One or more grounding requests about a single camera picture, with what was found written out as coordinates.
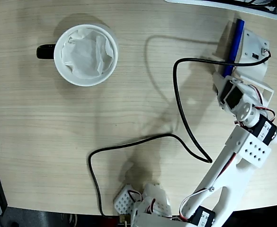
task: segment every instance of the white mug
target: white mug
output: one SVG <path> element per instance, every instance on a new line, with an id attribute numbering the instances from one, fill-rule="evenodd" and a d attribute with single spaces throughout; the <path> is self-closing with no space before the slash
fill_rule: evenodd
<path id="1" fill-rule="evenodd" d="M 83 79 L 83 78 L 74 76 L 72 74 L 72 70 L 67 65 L 65 65 L 62 61 L 62 48 L 65 42 L 68 40 L 69 36 L 73 32 L 82 28 L 92 28 L 102 33 L 111 42 L 111 45 L 113 48 L 114 59 L 110 68 L 107 71 L 103 72 L 100 76 L 92 79 Z M 114 35 L 113 31 L 105 25 L 101 25 L 101 24 L 77 25 L 65 31 L 61 35 L 61 37 L 59 37 L 56 44 L 44 44 L 39 46 L 36 50 L 36 56 L 39 59 L 54 59 L 54 63 L 57 68 L 57 71 L 66 81 L 77 86 L 90 87 L 105 81 L 113 73 L 118 60 L 118 43 L 117 43 L 117 38 Z"/>

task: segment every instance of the sticker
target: sticker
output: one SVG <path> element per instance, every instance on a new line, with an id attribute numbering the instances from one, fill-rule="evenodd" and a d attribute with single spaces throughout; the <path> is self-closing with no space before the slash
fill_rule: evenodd
<path id="1" fill-rule="evenodd" d="M 257 138 L 263 141 L 269 133 L 271 127 L 272 125 L 269 122 L 265 122 Z"/>
<path id="2" fill-rule="evenodd" d="M 203 213 L 201 214 L 199 223 L 198 223 L 198 227 L 206 226 L 206 222 L 208 221 L 209 216 L 210 215 L 207 212 L 203 211 Z"/>

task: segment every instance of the wood grain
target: wood grain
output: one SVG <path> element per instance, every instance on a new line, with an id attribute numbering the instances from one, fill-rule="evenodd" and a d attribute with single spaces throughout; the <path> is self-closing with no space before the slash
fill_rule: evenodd
<path id="1" fill-rule="evenodd" d="M 97 148 L 173 131 L 195 152 L 182 125 L 172 84 L 182 57 L 223 57 L 235 18 L 270 41 L 265 81 L 276 91 L 277 21 L 225 9 L 163 0 L 0 0 L 0 178 L 9 206 L 99 214 L 87 155 Z M 114 74 L 95 87 L 76 87 L 36 48 L 55 43 L 69 27 L 103 23 L 116 34 Z M 179 87 L 190 126 L 216 159 L 234 125 L 212 91 L 212 66 L 183 63 Z M 277 204 L 277 145 L 252 178 L 238 209 Z M 125 183 L 157 182 L 177 213 L 209 164 L 174 139 L 161 139 L 93 158 L 104 212 Z M 212 208 L 218 194 L 205 201 Z"/>

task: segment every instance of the tissue paper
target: tissue paper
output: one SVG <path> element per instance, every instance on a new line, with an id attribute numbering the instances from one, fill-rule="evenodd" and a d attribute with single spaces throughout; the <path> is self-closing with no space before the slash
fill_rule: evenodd
<path id="1" fill-rule="evenodd" d="M 63 63 L 81 79 L 100 76 L 110 68 L 113 59 L 111 42 L 104 34 L 91 28 L 73 32 L 62 48 Z"/>

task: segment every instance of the cup rim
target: cup rim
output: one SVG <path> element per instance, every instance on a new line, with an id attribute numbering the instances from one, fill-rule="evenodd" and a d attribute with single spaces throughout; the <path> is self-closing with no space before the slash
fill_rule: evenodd
<path id="1" fill-rule="evenodd" d="M 98 30 L 99 32 L 103 33 L 111 42 L 112 48 L 113 48 L 113 54 L 114 54 L 114 59 L 113 62 L 109 68 L 109 70 L 105 73 L 102 73 L 100 76 L 92 78 L 92 79 L 83 79 L 83 78 L 78 78 L 74 76 L 68 66 L 66 66 L 63 61 L 62 61 L 62 53 L 61 49 L 64 46 L 67 38 L 69 35 L 71 35 L 73 32 L 80 28 L 93 28 Z M 100 24 L 82 24 L 82 25 L 77 25 L 74 27 L 69 28 L 66 30 L 57 40 L 55 48 L 54 48 L 54 63 L 56 66 L 56 69 L 58 70 L 59 74 L 68 82 L 77 85 L 77 86 L 82 86 L 82 87 L 90 87 L 94 86 L 97 84 L 100 84 L 101 82 L 105 81 L 108 79 L 111 74 L 113 73 L 116 65 L 117 65 L 117 60 L 118 60 L 118 47 L 116 40 L 113 38 L 113 32 L 105 25 L 100 25 Z"/>

